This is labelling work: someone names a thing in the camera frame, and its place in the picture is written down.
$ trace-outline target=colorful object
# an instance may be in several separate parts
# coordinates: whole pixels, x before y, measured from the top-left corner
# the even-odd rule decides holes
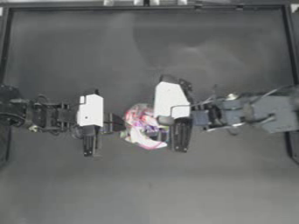
[[[147,150],[161,149],[167,146],[166,142],[155,141],[147,134],[158,131],[169,132],[169,128],[161,126],[155,119],[154,108],[150,104],[139,103],[126,112],[126,130],[121,137],[130,143],[138,144]]]

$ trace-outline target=metal bar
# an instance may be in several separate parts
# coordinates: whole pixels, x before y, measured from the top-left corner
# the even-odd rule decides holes
[[[0,83],[4,82],[6,77],[6,62],[10,46],[10,33],[11,33],[11,23],[12,23],[12,12],[8,7],[4,7],[3,23],[2,23],[2,36],[0,36]]]
[[[291,68],[293,68],[293,75],[294,75],[294,84],[299,84],[299,65],[298,65],[298,50],[297,50],[297,43],[295,43],[295,28],[294,28],[294,21],[293,21],[293,14],[291,14],[291,6],[283,5],[282,6],[283,12],[283,20],[285,20],[285,34],[286,34],[286,41],[287,41],[287,48],[291,60]]]

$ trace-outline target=wire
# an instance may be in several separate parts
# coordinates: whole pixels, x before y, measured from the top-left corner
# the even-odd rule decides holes
[[[179,108],[179,107],[195,107],[195,106],[201,106],[201,105],[205,105],[205,104],[207,104],[207,103],[211,103],[211,102],[214,102],[214,101],[215,101],[215,97],[211,96],[211,97],[209,97],[207,100],[201,101],[201,102],[197,102],[197,103],[194,103],[194,104],[171,106],[171,116],[173,116],[173,114],[174,114],[174,108]]]
[[[270,96],[271,94],[274,94],[277,91],[285,89],[285,88],[290,88],[291,86],[283,86],[279,88],[273,89],[271,91],[269,91],[267,93],[262,94],[254,101],[250,102],[250,104],[259,102],[265,97]]]

